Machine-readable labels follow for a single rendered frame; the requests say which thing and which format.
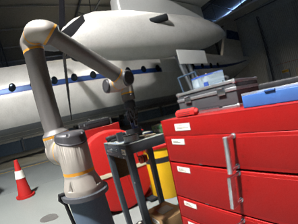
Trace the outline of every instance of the airplane wing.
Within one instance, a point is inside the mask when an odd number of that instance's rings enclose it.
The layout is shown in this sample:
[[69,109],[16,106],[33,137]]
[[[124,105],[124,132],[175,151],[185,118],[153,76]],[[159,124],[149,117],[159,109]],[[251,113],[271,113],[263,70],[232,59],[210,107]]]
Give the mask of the airplane wing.
[[207,2],[209,0],[111,0],[111,9],[203,17],[201,7]]

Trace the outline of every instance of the drawer handle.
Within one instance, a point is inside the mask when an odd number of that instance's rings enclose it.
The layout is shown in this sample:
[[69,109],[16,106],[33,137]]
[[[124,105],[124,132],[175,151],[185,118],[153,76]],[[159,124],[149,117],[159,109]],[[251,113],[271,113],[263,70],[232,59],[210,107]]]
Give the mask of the drawer handle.
[[222,138],[224,148],[225,148],[225,156],[226,156],[228,175],[232,175],[235,170],[240,169],[239,164],[236,164],[234,167],[232,167],[232,162],[231,162],[231,150],[230,150],[229,142],[235,138],[236,138],[235,133],[232,133],[230,136]]
[[229,176],[227,179],[229,199],[230,199],[230,208],[232,210],[235,210],[240,205],[240,203],[243,202],[243,198],[238,198],[238,195],[237,195],[236,181],[237,181],[237,177],[240,175],[241,175],[241,172],[237,171],[233,175]]
[[240,223],[238,223],[238,224],[244,224],[245,223],[245,219],[242,219],[241,221],[240,221]]

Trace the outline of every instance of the blue case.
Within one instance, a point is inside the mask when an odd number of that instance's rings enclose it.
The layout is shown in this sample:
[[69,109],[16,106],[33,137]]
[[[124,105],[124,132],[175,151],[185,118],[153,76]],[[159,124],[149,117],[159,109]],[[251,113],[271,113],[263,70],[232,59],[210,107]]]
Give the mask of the blue case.
[[246,92],[241,94],[241,96],[245,108],[298,101],[298,82],[275,88]]

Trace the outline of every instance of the floor drain cover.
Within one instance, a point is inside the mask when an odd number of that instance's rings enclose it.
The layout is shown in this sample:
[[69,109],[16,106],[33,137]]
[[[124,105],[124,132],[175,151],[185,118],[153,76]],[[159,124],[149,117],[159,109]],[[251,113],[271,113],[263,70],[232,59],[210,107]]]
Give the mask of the floor drain cover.
[[44,216],[43,218],[40,219],[41,223],[48,223],[51,222],[55,219],[58,219],[58,215],[57,214],[48,214],[46,216]]

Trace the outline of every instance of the hangar ceiling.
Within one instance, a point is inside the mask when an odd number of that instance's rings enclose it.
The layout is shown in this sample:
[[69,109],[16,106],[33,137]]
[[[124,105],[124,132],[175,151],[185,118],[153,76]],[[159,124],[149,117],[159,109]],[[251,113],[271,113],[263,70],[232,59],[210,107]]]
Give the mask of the hangar ceiling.
[[[245,0],[211,0],[202,7],[204,17],[216,21],[243,2]],[[94,10],[111,10],[110,0],[65,0],[66,23],[76,16]],[[59,24],[59,0],[0,1],[0,18],[0,67],[24,64],[19,46],[24,26],[36,19]],[[61,52],[45,54],[48,61],[62,58]]]

